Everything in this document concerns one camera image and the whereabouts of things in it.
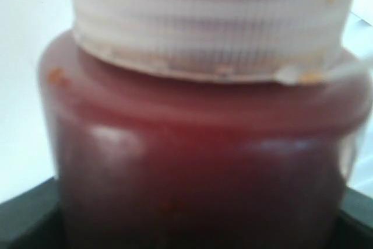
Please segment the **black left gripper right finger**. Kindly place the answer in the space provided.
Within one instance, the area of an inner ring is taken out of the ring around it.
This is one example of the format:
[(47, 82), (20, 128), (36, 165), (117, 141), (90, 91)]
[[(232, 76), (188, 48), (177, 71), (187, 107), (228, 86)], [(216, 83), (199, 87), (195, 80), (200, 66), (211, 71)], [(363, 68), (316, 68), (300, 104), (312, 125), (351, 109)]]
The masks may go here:
[(340, 210), (340, 248), (372, 249), (372, 198), (348, 188)]

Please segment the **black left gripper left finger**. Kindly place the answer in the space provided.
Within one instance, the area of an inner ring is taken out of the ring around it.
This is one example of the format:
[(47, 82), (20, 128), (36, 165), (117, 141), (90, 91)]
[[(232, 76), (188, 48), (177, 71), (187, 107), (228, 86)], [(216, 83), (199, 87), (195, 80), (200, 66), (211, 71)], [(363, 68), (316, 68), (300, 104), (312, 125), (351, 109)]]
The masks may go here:
[(1, 204), (1, 248), (67, 248), (53, 179)]

